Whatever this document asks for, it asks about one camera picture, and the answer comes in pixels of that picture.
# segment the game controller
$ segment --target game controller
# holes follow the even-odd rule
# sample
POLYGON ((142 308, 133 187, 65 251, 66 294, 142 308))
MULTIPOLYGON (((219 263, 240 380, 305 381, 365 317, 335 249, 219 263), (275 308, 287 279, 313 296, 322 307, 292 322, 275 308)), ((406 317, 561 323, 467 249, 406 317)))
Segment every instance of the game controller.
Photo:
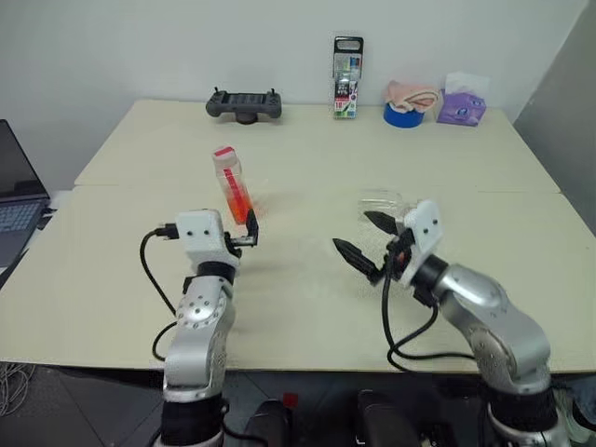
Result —
POLYGON ((261 93, 228 93, 215 88, 215 93, 205 105, 207 113, 219 116, 222 113, 234 112, 240 124, 252 124, 259 120, 257 114, 267 114, 272 118, 281 116, 281 97, 271 88, 261 93))

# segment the purple tissue box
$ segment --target purple tissue box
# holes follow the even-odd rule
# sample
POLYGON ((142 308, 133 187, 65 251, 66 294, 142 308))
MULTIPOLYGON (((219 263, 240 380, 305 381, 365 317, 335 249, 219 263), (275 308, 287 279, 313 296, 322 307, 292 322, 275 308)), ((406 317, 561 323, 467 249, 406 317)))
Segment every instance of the purple tissue box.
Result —
POLYGON ((470 93, 443 94, 443 107, 440 109, 438 123, 459 124, 461 126, 478 126, 486 103, 484 99, 470 93))

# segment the pink cloth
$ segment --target pink cloth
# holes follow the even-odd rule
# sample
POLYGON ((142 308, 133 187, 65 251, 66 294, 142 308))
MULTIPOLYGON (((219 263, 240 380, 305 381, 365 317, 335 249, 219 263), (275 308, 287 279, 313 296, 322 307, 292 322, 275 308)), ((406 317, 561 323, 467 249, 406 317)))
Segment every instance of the pink cloth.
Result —
POLYGON ((385 91, 385 102, 390 102, 393 110, 405 114, 415 110, 424 113, 431 109, 439 99, 439 92, 430 86, 400 84, 389 82, 385 91))

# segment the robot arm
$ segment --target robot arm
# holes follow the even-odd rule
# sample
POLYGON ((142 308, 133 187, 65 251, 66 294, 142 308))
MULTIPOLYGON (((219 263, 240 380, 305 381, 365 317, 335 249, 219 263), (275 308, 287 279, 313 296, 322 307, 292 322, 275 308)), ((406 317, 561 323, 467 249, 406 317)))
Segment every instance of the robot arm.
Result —
POLYGON ((216 210, 185 212, 176 219, 173 233, 182 241, 194 275, 184 281, 176 310, 156 447, 222 445, 225 344, 235 319, 232 298, 239 247, 258 242, 259 226, 252 210, 247 228, 247 236, 231 238, 216 210))
MULTIPOLYGON (((448 265, 433 254, 442 237, 437 205, 421 202, 401 228, 391 216, 366 214, 377 227, 395 235, 387 245, 387 256, 395 256, 393 278, 413 286, 422 304, 438 305, 469 343, 488 386, 489 417, 497 433, 519 445, 569 445, 549 389, 546 335, 494 279, 459 264, 448 265)), ((334 242, 372 284, 385 275, 385 266, 377 269, 356 247, 340 239, 334 242)))

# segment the laptop keyboard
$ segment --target laptop keyboard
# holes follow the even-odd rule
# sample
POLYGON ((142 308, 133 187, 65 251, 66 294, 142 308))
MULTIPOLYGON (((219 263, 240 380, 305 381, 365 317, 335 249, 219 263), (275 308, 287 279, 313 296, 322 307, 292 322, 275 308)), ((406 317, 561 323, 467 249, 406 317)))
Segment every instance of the laptop keyboard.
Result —
POLYGON ((39 202, 0 207, 0 233, 26 230, 39 202))

